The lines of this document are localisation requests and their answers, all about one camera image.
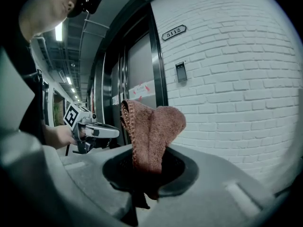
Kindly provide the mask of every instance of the ceiling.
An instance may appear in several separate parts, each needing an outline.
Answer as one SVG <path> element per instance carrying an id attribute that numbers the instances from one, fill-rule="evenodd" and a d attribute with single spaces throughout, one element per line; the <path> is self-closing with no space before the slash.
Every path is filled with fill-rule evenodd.
<path id="1" fill-rule="evenodd" d="M 76 93 L 72 93 L 71 85 L 67 82 L 60 83 L 71 98 L 77 95 L 81 101 L 86 101 L 91 69 L 100 43 L 106 38 L 114 19 L 130 1 L 132 0 L 102 0 L 95 14 L 82 12 L 75 18 L 66 19 L 63 23 L 62 42 L 56 41 L 54 30 L 43 34 L 51 61 L 40 41 L 44 58 L 50 68 L 63 70 L 65 76 L 71 78 Z"/>

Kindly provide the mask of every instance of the white brick wall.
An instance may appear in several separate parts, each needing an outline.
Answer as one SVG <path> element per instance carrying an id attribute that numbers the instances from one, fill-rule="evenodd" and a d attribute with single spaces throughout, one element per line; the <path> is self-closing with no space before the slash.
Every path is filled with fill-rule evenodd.
<path id="1" fill-rule="evenodd" d="M 298 121 L 302 61 L 270 10 L 282 11 L 260 4 L 151 3 L 160 38 L 178 25 L 187 26 L 185 33 L 161 40 L 169 105 L 187 120 L 174 142 L 221 156 L 274 190 L 282 187 L 274 177 Z M 176 75 L 175 64 L 182 61 L 186 83 L 178 83 Z"/>

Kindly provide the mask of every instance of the brown towel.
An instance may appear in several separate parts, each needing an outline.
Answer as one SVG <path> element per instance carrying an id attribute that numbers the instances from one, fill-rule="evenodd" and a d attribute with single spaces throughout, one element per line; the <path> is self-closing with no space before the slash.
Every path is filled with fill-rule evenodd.
<path id="1" fill-rule="evenodd" d="M 121 111 L 122 125 L 133 145 L 134 167 L 161 174 L 165 148 L 186 126 L 183 113 L 170 106 L 154 110 L 134 100 L 123 101 Z"/>

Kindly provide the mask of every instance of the elevator door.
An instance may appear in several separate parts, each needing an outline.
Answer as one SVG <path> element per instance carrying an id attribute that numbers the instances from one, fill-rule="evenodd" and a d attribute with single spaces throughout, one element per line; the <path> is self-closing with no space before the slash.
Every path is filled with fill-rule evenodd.
<path id="1" fill-rule="evenodd" d="M 119 90 L 118 90 L 119 87 L 121 88 L 120 80 L 121 80 L 121 70 L 119 69 L 119 63 L 117 62 L 112 70 L 112 112 L 113 112 L 114 126 L 117 127 L 120 131 L 119 137 L 116 140 L 120 146 L 123 146 L 125 145 L 125 143 L 123 138 L 123 129 L 120 120 L 120 103 L 119 103 Z"/>
<path id="2" fill-rule="evenodd" d="M 129 99 L 156 108 L 155 83 L 152 68 L 152 50 L 149 34 L 128 50 Z"/>

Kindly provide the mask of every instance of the fluorescent light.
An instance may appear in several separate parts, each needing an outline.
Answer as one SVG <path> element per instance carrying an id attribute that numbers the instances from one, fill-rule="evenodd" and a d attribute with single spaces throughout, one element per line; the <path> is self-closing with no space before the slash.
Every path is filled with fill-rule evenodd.
<path id="1" fill-rule="evenodd" d="M 62 22 L 55 28 L 56 41 L 62 41 Z"/>
<path id="2" fill-rule="evenodd" d="M 67 79 L 67 81 L 68 81 L 68 84 L 71 85 L 71 79 L 70 79 L 70 78 L 66 78 L 66 79 Z"/>

